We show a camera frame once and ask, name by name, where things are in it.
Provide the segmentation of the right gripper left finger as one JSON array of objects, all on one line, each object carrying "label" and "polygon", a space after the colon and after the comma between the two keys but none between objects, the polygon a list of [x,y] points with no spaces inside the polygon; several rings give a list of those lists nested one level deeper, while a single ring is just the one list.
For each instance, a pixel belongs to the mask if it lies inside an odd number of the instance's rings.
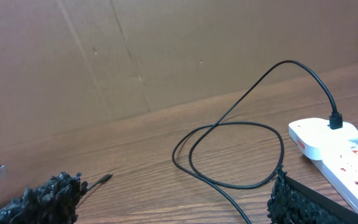
[{"label": "right gripper left finger", "polygon": [[66,172],[53,176],[45,184],[26,188],[23,196],[0,208],[0,224],[72,224],[78,219],[76,206],[88,191],[81,174]]}]

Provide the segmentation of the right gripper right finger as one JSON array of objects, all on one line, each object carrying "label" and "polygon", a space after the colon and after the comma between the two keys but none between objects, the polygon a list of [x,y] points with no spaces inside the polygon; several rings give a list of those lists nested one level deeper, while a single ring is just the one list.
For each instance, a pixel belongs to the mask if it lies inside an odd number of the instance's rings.
[{"label": "right gripper right finger", "polygon": [[358,224],[358,214],[307,186],[277,168],[267,217],[278,224]]}]

